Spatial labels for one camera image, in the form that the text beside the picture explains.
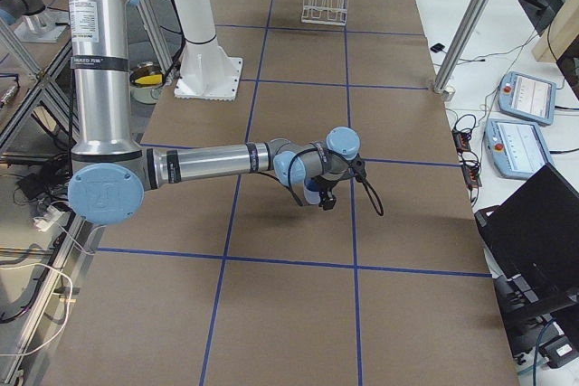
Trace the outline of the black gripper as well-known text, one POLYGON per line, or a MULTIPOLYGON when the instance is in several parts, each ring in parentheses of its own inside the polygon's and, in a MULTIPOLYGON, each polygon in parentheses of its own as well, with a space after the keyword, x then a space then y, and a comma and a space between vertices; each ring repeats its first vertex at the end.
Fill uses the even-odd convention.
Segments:
POLYGON ((337 202, 337 197, 333 194, 333 188, 338 184, 339 179, 318 175, 314 178, 314 182, 318 186, 320 199, 318 206, 323 210, 333 210, 337 202))

